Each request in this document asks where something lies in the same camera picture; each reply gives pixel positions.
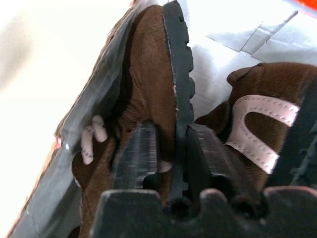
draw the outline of black rubber sole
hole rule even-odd
[[[317,188],[317,78],[307,88],[294,125],[266,187],[299,185]]]
[[[163,6],[166,40],[172,66],[176,96],[176,152],[172,168],[173,179],[170,199],[182,197],[184,186],[183,167],[186,156],[187,125],[194,120],[193,106],[190,99],[195,94],[195,83],[189,77],[194,68],[191,49],[187,46],[189,36],[182,9],[177,1]]]
[[[134,130],[131,139],[114,165],[112,189],[154,189],[157,172],[157,131],[152,122],[143,122]]]

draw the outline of stitching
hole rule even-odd
[[[260,144],[257,144],[256,142],[257,141],[260,141],[259,139],[257,139],[252,133],[250,133],[249,131],[247,131],[245,128],[243,128],[242,126],[240,126],[241,130],[244,132],[244,135],[243,136],[246,136],[248,137],[248,139],[250,139],[251,142],[253,142],[256,146],[258,146],[261,150],[265,150],[265,147],[267,147],[266,144],[264,143],[260,143]]]
[[[255,157],[255,155],[254,154],[251,154],[251,152],[250,151],[248,151],[248,150],[246,150],[246,148],[243,148],[242,146],[240,146],[238,143],[236,143],[236,142],[234,142],[234,141],[229,141],[229,143],[232,143],[232,144],[234,144],[236,147],[238,147],[239,149],[240,149],[240,152],[241,153],[243,153],[243,154],[248,154],[248,155],[250,155],[251,157]],[[271,155],[271,157],[272,158],[274,158],[274,154],[273,153],[270,153],[270,152],[266,152],[266,154],[267,155]],[[265,161],[260,161],[260,159],[259,158],[255,158],[255,160],[257,161],[257,163],[261,163],[262,165],[264,165],[266,168],[268,168],[268,165],[267,165],[267,163],[265,162]]]
[[[235,107],[237,107],[240,103],[242,103],[242,102],[244,102],[244,101],[248,101],[248,100],[259,100],[259,98],[249,98],[249,99],[244,99],[244,100],[241,100],[241,101],[239,101],[236,105],[235,105]],[[267,101],[267,102],[271,102],[271,100],[270,99],[265,99],[265,98],[261,98],[262,99],[262,101]],[[282,103],[279,103],[278,104],[278,106],[282,106],[283,108],[288,108],[288,106],[287,105],[283,105]],[[255,112],[261,112],[262,113],[262,111],[264,111],[265,113],[264,113],[264,115],[265,114],[269,114],[271,117],[273,117],[274,119],[276,119],[276,120],[282,120],[282,121],[284,121],[284,122],[286,122],[287,124],[289,124],[289,123],[291,123],[291,121],[286,121],[286,118],[285,117],[281,117],[279,114],[274,114],[274,115],[272,115],[274,112],[273,111],[269,111],[267,108],[257,108],[257,107],[254,107],[254,108],[248,108],[247,110],[244,110],[244,112],[247,114],[247,113],[249,113],[249,112],[254,112],[254,111],[251,111],[251,110],[255,110]]]
[[[234,107],[237,107],[241,102],[244,102],[244,101],[248,101],[248,100],[261,100],[261,101],[266,101],[266,102],[273,102],[274,104],[276,104],[277,103],[277,101],[272,101],[271,99],[266,99],[266,98],[256,98],[256,97],[252,97],[252,96],[248,96],[248,98],[247,99],[238,99],[237,100],[237,104],[234,106]],[[289,108],[286,104],[284,105],[284,104],[282,104],[282,103],[279,103],[279,104],[277,104],[278,106],[280,106],[280,107],[283,107],[283,108],[288,108],[291,112],[293,112],[294,111],[294,108]]]

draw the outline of shoe sole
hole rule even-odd
[[[189,35],[182,9],[177,1],[163,6],[166,40],[173,73],[176,97],[175,161],[172,168],[172,184],[169,199],[182,197],[184,190],[183,168],[186,156],[187,125],[194,120],[190,99],[195,94],[195,83],[189,72],[194,68],[191,49],[187,46]]]
[[[267,180],[269,186],[308,186],[317,189],[317,78],[309,85],[280,157]]]
[[[66,180],[65,184],[69,181],[70,174],[69,167],[71,166],[71,161],[73,159],[73,154],[75,151],[80,150],[79,146],[79,138],[81,136],[82,130],[85,128],[86,125],[88,125],[94,115],[97,114],[102,114],[104,115],[104,118],[108,117],[111,115],[111,110],[112,107],[118,97],[119,94],[119,89],[120,89],[120,78],[115,78],[113,75],[115,72],[113,69],[116,69],[121,64],[119,62],[123,58],[124,51],[118,55],[117,53],[119,52],[118,49],[123,49],[123,45],[126,43],[126,39],[129,34],[129,28],[128,26],[131,25],[133,17],[140,12],[142,9],[144,9],[144,3],[143,1],[139,1],[138,3],[135,3],[135,7],[131,9],[129,14],[126,15],[126,18],[122,20],[122,23],[120,26],[117,27],[117,29],[113,30],[113,35],[114,38],[111,40],[101,51],[100,56],[96,62],[96,65],[93,69],[92,75],[90,79],[88,80],[87,84],[85,85],[84,89],[76,99],[76,102],[72,106],[72,108],[69,110],[69,112],[65,115],[65,117],[61,120],[59,125],[57,126],[57,129],[55,131],[55,135],[58,139],[61,140],[61,147],[58,150],[55,150],[52,157],[50,158],[50,161],[46,167],[45,170],[42,171],[41,178],[38,182],[38,184],[35,186],[34,191],[30,195],[29,201],[31,199],[35,200],[38,199],[39,197],[43,197],[43,194],[45,196],[49,196],[51,198],[51,206],[57,206],[58,203],[60,202],[60,198],[56,195],[57,188],[54,187],[54,184],[56,183],[56,179],[60,180],[60,178],[63,178]],[[165,6],[164,11],[169,12],[168,15],[172,16],[172,12],[167,10],[167,7]],[[178,5],[178,10],[176,11],[177,14],[182,16],[180,7]],[[180,19],[179,21],[179,27],[184,27],[186,24]],[[170,24],[169,21],[167,21],[167,32],[170,33]],[[187,55],[189,58],[191,57],[191,52],[189,49],[186,48],[185,42],[188,42],[188,34],[187,30],[185,28],[185,34],[183,33],[182,36],[185,38],[182,38],[182,45],[184,47],[183,52],[187,52]],[[171,38],[172,34],[170,34],[170,39],[171,39],[171,45],[174,45],[174,39]],[[172,47],[172,52],[177,52],[178,46]],[[179,67],[180,64],[176,63],[178,60],[175,59],[175,57],[171,56],[171,59],[173,60],[173,72],[175,73],[174,77],[174,85],[184,85],[186,83],[181,83],[179,80]],[[189,78],[186,77],[185,80],[189,84],[194,84],[193,81]],[[177,100],[177,107],[179,109],[177,113],[177,120],[178,123],[176,125],[177,127],[177,141],[180,141],[179,138],[184,138],[185,137],[185,132],[186,129],[184,124],[184,116],[181,117],[184,108],[188,111],[193,111],[192,107],[190,106],[189,98],[190,96],[187,95],[187,97],[183,97],[185,95],[182,92],[179,92],[180,90],[177,88],[176,89],[176,95],[179,97]],[[195,91],[195,86],[184,86],[183,91],[186,92],[191,92],[190,95],[191,97],[194,95]],[[180,100],[181,98],[184,99],[184,104],[186,104],[188,107],[185,107]],[[40,213],[38,210],[35,208],[31,207],[29,205],[29,201],[25,205],[25,207],[28,208],[29,211],[32,212],[33,216],[40,216],[43,215]],[[25,213],[23,212],[21,214],[21,219],[18,220],[18,222],[14,225],[10,232],[10,236],[15,236],[16,234],[25,234],[26,229],[28,231],[34,231],[35,229],[27,227],[26,224],[30,223],[30,218],[29,216],[25,216]],[[41,223],[38,224],[39,227],[44,227],[47,222],[45,219],[41,220]]]

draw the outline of brown shoe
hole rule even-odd
[[[317,67],[300,63],[260,63],[232,72],[228,101],[195,123],[213,129],[247,167],[261,189],[275,166],[304,89]]]
[[[72,230],[72,232],[68,235],[68,238],[78,238],[79,237],[80,227],[76,227]]]
[[[111,165],[139,122],[150,120],[156,125],[163,160],[171,162],[177,155],[175,137],[185,136],[186,126],[193,120],[189,99],[195,88],[188,76],[193,68],[188,41],[177,2],[150,6],[134,20],[122,66],[120,95],[112,116],[105,120],[108,138],[102,143],[93,139],[91,163],[84,163],[82,153],[72,163],[73,174],[83,189],[81,238],[88,237],[99,196],[112,188]],[[171,171],[160,177],[164,204]]]

